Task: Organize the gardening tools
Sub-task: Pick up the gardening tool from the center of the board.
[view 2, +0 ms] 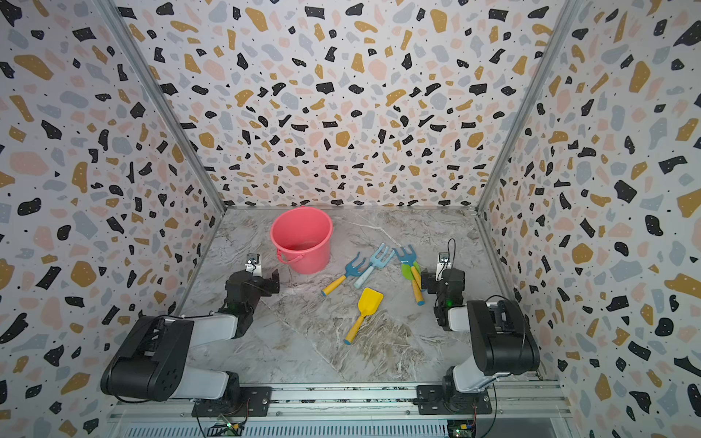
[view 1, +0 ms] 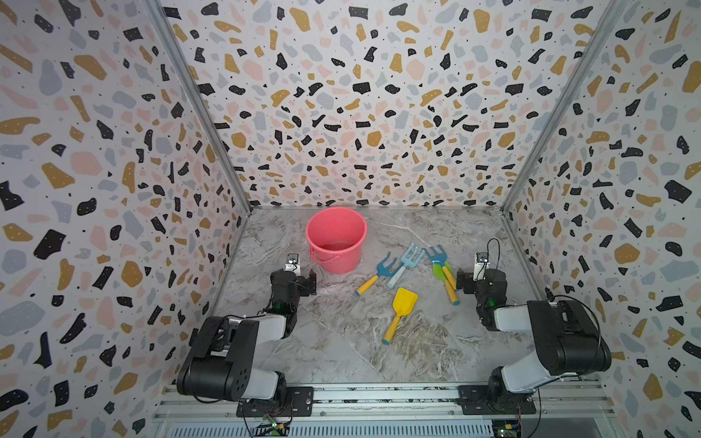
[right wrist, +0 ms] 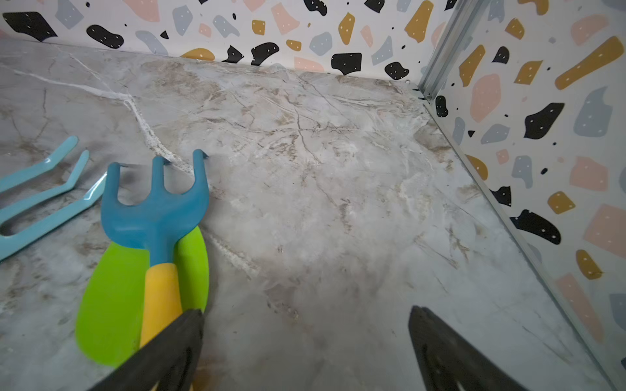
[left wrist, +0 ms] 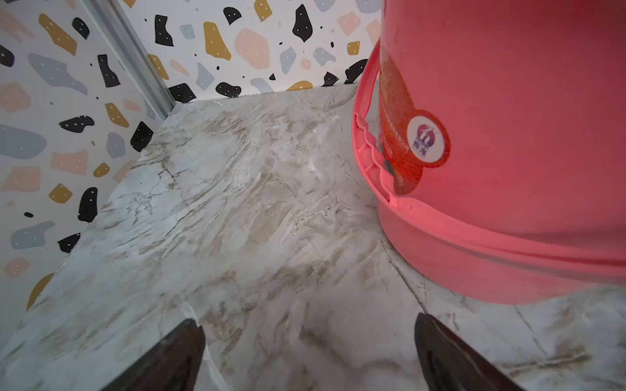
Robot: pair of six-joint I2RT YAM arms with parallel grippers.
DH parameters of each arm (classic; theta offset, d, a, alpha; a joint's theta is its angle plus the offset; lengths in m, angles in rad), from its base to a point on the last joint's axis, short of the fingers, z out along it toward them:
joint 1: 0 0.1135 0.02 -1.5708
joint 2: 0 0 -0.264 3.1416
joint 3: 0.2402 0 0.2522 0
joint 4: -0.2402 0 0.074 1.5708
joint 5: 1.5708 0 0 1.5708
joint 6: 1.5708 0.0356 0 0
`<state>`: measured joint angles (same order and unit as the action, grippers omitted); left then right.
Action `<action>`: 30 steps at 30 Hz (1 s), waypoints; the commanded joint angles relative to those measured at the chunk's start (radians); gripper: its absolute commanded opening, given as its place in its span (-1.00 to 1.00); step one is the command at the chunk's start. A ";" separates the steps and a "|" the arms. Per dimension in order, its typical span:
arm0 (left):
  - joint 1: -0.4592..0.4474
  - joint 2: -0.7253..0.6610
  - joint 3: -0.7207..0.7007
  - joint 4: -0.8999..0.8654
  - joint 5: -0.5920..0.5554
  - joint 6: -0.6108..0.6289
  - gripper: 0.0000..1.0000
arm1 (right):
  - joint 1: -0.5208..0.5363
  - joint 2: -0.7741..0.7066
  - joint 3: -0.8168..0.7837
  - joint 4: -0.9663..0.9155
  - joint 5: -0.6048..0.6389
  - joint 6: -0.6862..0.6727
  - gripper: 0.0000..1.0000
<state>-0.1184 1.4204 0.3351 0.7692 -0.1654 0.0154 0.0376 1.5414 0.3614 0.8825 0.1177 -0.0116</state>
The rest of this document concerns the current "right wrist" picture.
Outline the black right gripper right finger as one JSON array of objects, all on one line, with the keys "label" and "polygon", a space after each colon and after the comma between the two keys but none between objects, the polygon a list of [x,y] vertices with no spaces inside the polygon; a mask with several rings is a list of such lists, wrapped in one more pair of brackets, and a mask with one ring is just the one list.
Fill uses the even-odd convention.
[{"label": "black right gripper right finger", "polygon": [[427,390],[525,389],[426,307],[412,307],[409,335]]}]

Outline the teal rake yellow handle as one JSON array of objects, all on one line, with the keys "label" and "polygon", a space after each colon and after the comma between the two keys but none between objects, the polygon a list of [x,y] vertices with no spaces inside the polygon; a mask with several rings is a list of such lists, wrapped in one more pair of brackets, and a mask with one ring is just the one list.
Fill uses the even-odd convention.
[{"label": "teal rake yellow handle", "polygon": [[210,204],[210,187],[205,172],[208,156],[200,149],[192,153],[194,184],[182,194],[166,190],[164,169],[170,161],[156,156],[148,196],[138,205],[124,205],[118,199],[122,164],[107,170],[102,195],[101,223],[112,242],[131,249],[148,251],[145,274],[143,320],[140,346],[154,339],[183,313],[179,272],[174,248],[205,217]]}]

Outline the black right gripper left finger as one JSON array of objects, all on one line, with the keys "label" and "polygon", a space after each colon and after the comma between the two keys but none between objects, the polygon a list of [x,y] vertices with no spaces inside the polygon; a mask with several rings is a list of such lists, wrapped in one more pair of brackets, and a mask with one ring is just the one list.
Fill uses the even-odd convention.
[{"label": "black right gripper left finger", "polygon": [[91,390],[192,389],[204,322],[201,311],[184,312]]}]

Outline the green trowel orange handle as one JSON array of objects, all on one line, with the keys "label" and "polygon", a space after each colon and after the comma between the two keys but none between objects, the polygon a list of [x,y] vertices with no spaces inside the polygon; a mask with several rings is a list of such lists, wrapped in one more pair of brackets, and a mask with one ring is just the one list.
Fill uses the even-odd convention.
[{"label": "green trowel orange handle", "polygon": [[[174,264],[184,311],[204,311],[210,291],[210,265],[197,227],[175,246]],[[117,368],[140,348],[145,274],[149,252],[111,243],[82,298],[75,327],[79,349],[90,360]]]}]

